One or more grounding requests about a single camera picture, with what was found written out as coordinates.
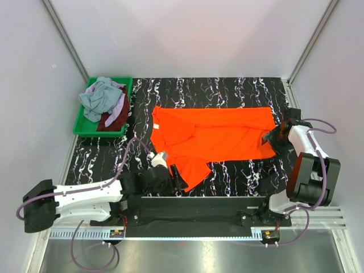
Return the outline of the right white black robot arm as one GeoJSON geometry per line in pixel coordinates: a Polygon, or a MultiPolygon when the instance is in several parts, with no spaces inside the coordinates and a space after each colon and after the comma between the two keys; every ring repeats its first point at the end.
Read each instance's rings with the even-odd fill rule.
{"type": "Polygon", "coordinates": [[[332,202],[341,163],[324,152],[315,131],[335,134],[337,129],[320,119],[289,118],[262,137],[262,144],[269,143],[277,155],[289,150],[297,155],[286,189],[266,197],[259,207],[262,224],[272,225],[295,210],[314,210],[332,202]]]}

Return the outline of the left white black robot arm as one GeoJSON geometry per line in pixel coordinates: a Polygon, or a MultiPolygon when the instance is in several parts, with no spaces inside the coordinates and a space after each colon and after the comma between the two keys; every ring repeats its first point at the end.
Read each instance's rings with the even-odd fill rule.
{"type": "Polygon", "coordinates": [[[125,217],[128,198],[181,191],[187,187],[175,165],[170,170],[157,165],[148,170],[122,172],[117,178],[74,186],[54,185],[48,179],[25,194],[16,214],[22,219],[26,233],[37,233],[58,223],[80,221],[93,226],[112,226],[125,217]]]}

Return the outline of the orange t shirt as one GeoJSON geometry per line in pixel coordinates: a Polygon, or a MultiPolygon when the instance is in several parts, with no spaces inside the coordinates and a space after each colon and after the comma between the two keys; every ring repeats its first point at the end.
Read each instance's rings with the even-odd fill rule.
{"type": "Polygon", "coordinates": [[[262,138],[275,128],[269,107],[169,109],[152,112],[151,142],[166,152],[190,191],[211,172],[210,162],[269,159],[276,155],[262,138]]]}

